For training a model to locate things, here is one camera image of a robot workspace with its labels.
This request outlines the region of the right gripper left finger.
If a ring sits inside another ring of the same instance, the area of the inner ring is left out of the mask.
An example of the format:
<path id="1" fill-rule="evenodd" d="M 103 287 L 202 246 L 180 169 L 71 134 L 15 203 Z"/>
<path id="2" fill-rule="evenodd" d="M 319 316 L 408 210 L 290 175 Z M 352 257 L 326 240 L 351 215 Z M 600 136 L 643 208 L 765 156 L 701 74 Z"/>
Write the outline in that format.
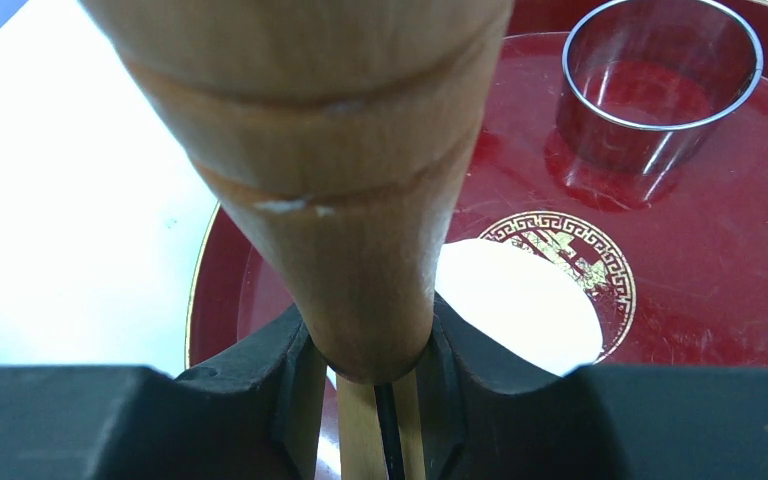
<path id="1" fill-rule="evenodd" d="M 310 479 L 324 378 L 293 307 L 174 378 L 0 366 L 0 479 Z"/>

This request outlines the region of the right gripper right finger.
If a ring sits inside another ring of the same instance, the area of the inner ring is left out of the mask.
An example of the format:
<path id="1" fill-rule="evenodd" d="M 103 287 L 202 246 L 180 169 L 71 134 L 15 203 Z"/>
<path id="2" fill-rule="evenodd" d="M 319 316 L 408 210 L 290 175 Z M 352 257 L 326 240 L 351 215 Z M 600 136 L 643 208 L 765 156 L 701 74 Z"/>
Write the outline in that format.
<path id="1" fill-rule="evenodd" d="M 556 376 L 436 298 L 417 383 L 431 479 L 768 479 L 768 368 Z"/>

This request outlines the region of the white dough piece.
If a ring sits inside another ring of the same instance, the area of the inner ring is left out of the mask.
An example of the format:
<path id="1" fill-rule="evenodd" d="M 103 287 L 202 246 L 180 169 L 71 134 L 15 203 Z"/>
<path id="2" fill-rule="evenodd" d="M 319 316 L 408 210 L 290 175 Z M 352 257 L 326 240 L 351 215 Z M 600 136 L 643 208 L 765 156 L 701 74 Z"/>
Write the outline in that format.
<path id="1" fill-rule="evenodd" d="M 601 325 L 584 290 L 521 248 L 478 238 L 447 243 L 435 288 L 468 324 L 551 374 L 564 376 L 601 354 Z"/>

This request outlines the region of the round red lacquer tray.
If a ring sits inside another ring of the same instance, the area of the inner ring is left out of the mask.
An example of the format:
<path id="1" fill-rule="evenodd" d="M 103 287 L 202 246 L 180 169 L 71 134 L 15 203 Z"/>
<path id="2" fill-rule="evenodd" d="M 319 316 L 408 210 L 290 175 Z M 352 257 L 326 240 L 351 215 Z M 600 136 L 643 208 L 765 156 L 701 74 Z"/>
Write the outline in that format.
<path id="1" fill-rule="evenodd" d="M 613 362 L 768 366 L 768 1 L 732 8 L 759 34 L 765 74 L 692 163 L 648 185 L 573 167 L 551 124 L 567 32 L 590 1 L 520 1 L 486 130 L 450 225 L 456 241 L 505 218 L 591 229 L 545 256 L 587 291 Z"/>

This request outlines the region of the wooden dough roller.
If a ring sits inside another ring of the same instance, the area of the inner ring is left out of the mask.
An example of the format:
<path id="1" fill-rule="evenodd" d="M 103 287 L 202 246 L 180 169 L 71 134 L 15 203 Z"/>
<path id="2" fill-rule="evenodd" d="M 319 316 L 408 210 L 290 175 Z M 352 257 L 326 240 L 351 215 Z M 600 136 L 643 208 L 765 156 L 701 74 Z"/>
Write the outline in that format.
<path id="1" fill-rule="evenodd" d="M 394 384 L 435 271 L 509 1 L 87 1 L 344 382 L 344 478 L 407 473 Z"/>

